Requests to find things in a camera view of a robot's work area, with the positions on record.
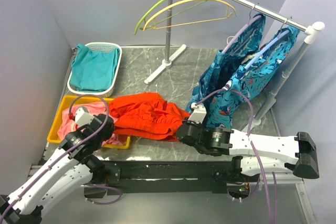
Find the orange shorts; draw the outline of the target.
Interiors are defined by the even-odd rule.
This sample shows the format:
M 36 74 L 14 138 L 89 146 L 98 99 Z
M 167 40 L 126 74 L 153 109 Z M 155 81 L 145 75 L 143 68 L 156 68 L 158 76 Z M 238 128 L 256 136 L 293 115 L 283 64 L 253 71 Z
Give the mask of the orange shorts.
M 145 92 L 113 99 L 109 114 L 114 132 L 156 141 L 177 142 L 176 133 L 190 114 L 158 93 Z

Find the yellow hanger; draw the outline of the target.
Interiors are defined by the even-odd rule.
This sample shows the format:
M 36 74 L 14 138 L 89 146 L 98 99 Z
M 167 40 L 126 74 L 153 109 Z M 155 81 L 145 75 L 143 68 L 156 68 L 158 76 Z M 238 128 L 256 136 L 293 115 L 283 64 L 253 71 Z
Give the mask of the yellow hanger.
M 169 4 L 171 4 L 171 3 L 176 3 L 176 2 L 173 1 L 173 0 L 164 1 L 164 2 L 163 2 L 162 4 L 160 4 L 156 9 L 154 9 L 154 10 L 153 10 L 153 11 L 146 17 L 145 20 L 148 20 L 148 19 L 149 19 L 150 17 L 152 17 L 155 13 L 157 13 L 158 11 L 160 11 L 160 10 L 166 8 Z M 165 12 L 161 13 L 159 16 L 157 16 L 157 17 L 156 17 L 156 22 L 159 22 L 159 21 L 161 21 L 161 20 L 167 18 L 167 17 L 168 17 L 168 14 L 175 14 L 175 13 L 181 12 L 181 11 L 183 11 L 183 10 L 185 10 L 185 9 L 187 9 L 187 8 L 189 8 L 189 7 L 191 7 L 191 6 L 193 6 L 193 5 L 196 5 L 196 4 L 198 4 L 198 3 L 201 3 L 201 2 L 202 2 L 202 1 L 194 1 L 194 2 L 187 2 L 187 3 L 181 4 L 181 5 L 177 5 L 177 6 L 173 7 L 172 9 L 169 9 L 168 11 L 165 11 Z M 189 12 L 189 11 L 191 11 L 191 10 L 193 10 L 193 9 L 195 9 L 195 8 L 198 8 L 199 6 L 204 5 L 204 4 L 207 4 L 207 3 L 216 3 L 216 4 L 218 4 L 218 5 L 220 5 L 220 6 L 222 7 L 222 8 L 220 9 L 220 11 L 221 11 L 221 16 L 219 16 L 219 17 L 215 17 L 215 18 L 223 18 L 223 17 L 225 17 L 225 16 L 228 16 L 230 13 L 232 14 L 232 15 L 230 16 L 230 18 L 233 17 L 233 16 L 238 16 L 237 10 L 236 10 L 236 8 L 235 8 L 232 4 L 231 4 L 231 5 L 232 5 L 232 7 L 235 8 L 237 14 L 235 14 L 234 10 L 233 10 L 231 7 L 229 7 L 228 10 L 227 10 L 227 6 L 226 6 L 225 4 L 222 4 L 222 3 L 220 3 L 220 2 L 216 2 L 216 1 L 208 1 L 208 2 L 205 2 L 205 3 L 200 4 L 200 5 L 198 5 L 198 6 L 194 7 L 194 8 L 192 8 L 192 9 L 189 9 L 189 10 L 187 10 L 187 11 L 181 13 L 181 14 L 184 14 L 184 13 L 186 13 L 186 12 Z M 188 23 L 188 22 L 194 22 L 194 21 L 199 21 L 199 20 L 191 20 L 191 21 L 182 22 L 182 23 Z M 180 24 L 180 23 L 173 23 L 173 22 L 172 22 L 172 19 L 171 19 L 171 24 L 172 24 L 172 25 L 175 25 L 175 24 Z

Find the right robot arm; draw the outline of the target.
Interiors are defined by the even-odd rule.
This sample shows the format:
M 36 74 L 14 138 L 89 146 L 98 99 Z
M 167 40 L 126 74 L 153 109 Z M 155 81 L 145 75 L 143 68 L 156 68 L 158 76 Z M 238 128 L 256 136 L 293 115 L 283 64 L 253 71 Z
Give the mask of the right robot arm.
M 288 173 L 303 179 L 318 179 L 317 146 L 307 132 L 295 136 L 248 134 L 224 127 L 205 128 L 185 121 L 177 130 L 176 138 L 195 148 L 200 154 L 238 157 L 230 168 L 233 180 L 267 173 Z

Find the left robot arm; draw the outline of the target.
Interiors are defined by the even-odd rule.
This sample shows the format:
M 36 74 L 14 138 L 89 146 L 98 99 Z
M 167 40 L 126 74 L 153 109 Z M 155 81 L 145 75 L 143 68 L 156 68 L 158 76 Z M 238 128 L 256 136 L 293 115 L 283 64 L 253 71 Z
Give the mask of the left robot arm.
M 41 223 L 43 216 L 76 188 L 103 180 L 105 165 L 93 153 L 112 136 L 113 119 L 105 114 L 85 114 L 76 122 L 79 128 L 66 135 L 27 182 L 1 196 L 1 222 Z

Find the pink patterned shorts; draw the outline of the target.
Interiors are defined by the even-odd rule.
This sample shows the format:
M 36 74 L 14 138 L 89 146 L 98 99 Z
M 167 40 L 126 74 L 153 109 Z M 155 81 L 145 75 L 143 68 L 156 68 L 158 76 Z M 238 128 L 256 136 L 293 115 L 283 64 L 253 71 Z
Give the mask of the pink patterned shorts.
M 61 116 L 61 125 L 57 130 L 57 136 L 64 140 L 66 135 L 78 130 L 81 126 L 93 122 L 94 116 L 103 115 L 106 118 L 106 105 L 102 101 L 73 105 L 71 111 L 65 109 Z M 102 142 L 102 147 L 127 149 L 130 138 L 125 135 L 113 133 L 107 140 Z

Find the turquoise shark shorts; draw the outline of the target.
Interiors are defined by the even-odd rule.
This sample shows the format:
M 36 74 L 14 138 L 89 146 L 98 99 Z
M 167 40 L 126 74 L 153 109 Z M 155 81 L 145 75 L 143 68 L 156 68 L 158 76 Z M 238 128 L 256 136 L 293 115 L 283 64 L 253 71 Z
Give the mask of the turquoise shark shorts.
M 285 30 L 289 33 L 271 46 L 249 69 L 244 69 L 256 53 Z M 296 43 L 299 33 L 299 29 L 291 26 L 278 30 L 270 41 L 264 45 L 260 44 L 255 54 L 243 59 L 241 65 L 222 88 L 207 95 L 209 98 L 204 104 L 209 112 L 206 124 L 208 127 L 230 128 L 232 126 L 235 110 L 246 100 L 252 100 L 260 94 Z

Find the dark blue shark shorts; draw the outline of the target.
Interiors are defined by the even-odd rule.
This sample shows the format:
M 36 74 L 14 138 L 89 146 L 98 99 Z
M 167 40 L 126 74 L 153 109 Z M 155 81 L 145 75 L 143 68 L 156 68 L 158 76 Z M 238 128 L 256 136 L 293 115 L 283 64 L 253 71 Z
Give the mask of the dark blue shark shorts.
M 259 50 L 266 23 L 266 16 L 257 14 L 244 25 L 231 41 L 217 52 L 214 61 L 201 75 L 193 89 L 186 111 L 190 113 L 191 104 L 222 88 L 241 65 L 244 58 Z

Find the green hanger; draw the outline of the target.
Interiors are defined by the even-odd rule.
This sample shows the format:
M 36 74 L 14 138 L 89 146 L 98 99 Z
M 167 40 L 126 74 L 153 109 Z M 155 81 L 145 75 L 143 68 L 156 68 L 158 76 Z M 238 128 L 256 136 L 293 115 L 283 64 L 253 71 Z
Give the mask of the green hanger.
M 156 4 L 154 4 L 145 14 L 144 16 L 138 21 L 136 27 L 135 27 L 135 30 L 134 30 L 134 35 L 137 34 L 138 30 L 142 30 L 142 31 L 145 31 L 147 29 L 153 29 L 153 30 L 158 30 L 158 29 L 163 29 L 163 28 L 172 28 L 172 27 L 177 27 L 177 26 L 184 26 L 184 25 L 191 25 L 191 24 L 199 24 L 199 23 L 205 23 L 205 22 L 212 22 L 212 21 L 218 21 L 218 20 L 223 20 L 223 19 L 226 19 L 226 18 L 230 18 L 230 16 L 232 15 L 231 13 L 228 15 L 228 16 L 225 16 L 223 18 L 214 18 L 214 19 L 205 19 L 205 20 L 199 20 L 199 21 L 194 21 L 194 22 L 188 22 L 188 23 L 180 23 L 180 24 L 175 24 L 175 25 L 172 25 L 171 24 L 171 19 L 178 15 L 178 14 L 181 14 L 189 9 L 192 9 L 200 4 L 203 4 L 205 2 L 208 2 L 208 1 L 216 1 L 216 2 L 220 2 L 222 4 L 225 4 L 227 6 L 227 10 L 229 7 L 231 7 L 235 14 L 236 13 L 236 10 L 234 7 L 232 7 L 231 4 L 228 4 L 226 3 L 225 1 L 223 0 L 181 0 L 179 2 L 176 2 L 176 3 L 171 3 L 169 4 L 166 8 L 158 11 L 157 13 L 155 13 L 152 17 L 150 17 L 148 20 L 145 20 L 146 17 L 154 10 L 156 9 L 160 4 L 162 4 L 164 1 L 168 1 L 168 0 L 159 0 Z M 184 4 L 184 3 L 187 3 L 187 2 L 194 2 L 194 1 L 202 1 L 201 3 L 198 3 L 196 5 L 193 5 L 181 12 L 178 12 L 178 13 L 175 13 L 175 14 L 168 14 L 168 17 L 159 21 L 159 22 L 156 22 L 156 17 L 159 16 L 161 13 L 165 12 L 165 11 L 168 11 L 169 9 L 172 9 L 173 7 L 177 6 L 177 5 L 181 5 L 181 4 Z

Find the light blue hanger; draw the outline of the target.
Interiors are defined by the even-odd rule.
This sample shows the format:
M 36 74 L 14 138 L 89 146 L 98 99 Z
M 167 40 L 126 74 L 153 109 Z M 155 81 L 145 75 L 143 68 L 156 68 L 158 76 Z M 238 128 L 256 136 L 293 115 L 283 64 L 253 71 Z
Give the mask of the light blue hanger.
M 262 50 L 260 50 L 258 53 L 254 55 L 253 58 L 249 60 L 249 62 L 245 65 L 244 69 L 249 69 L 255 61 L 260 58 L 271 46 L 273 46 L 276 42 L 279 41 L 282 37 L 284 37 L 287 33 L 289 33 L 288 30 L 283 31 L 282 33 L 278 34 L 277 37 L 275 37 L 271 42 L 269 42 Z

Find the yellow plastic tray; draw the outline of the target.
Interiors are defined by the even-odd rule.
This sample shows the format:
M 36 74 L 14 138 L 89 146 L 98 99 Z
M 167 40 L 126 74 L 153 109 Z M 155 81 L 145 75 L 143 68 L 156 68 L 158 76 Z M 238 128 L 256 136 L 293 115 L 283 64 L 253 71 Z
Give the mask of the yellow plastic tray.
M 109 104 L 111 101 L 111 98 L 101 100 L 97 97 L 82 97 L 76 100 L 75 95 L 64 96 L 47 136 L 47 141 L 59 144 L 66 134 L 78 128 L 74 120 L 69 118 L 69 107 L 71 107 L 71 104 L 73 104 L 72 113 L 75 113 L 80 106 L 84 106 L 91 115 L 99 115 L 106 111 L 104 102 Z M 126 150 L 129 148 L 130 142 L 130 136 L 113 134 L 108 140 L 103 142 L 102 147 Z

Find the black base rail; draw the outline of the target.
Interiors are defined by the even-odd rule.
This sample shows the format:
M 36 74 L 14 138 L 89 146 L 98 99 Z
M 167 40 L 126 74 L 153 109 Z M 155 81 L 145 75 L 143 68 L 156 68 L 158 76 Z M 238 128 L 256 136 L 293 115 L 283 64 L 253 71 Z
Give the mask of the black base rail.
M 256 182 L 258 175 L 242 174 L 240 159 L 232 161 L 159 162 L 104 161 L 91 183 L 120 189 L 123 193 L 204 192 L 225 194 L 229 184 Z

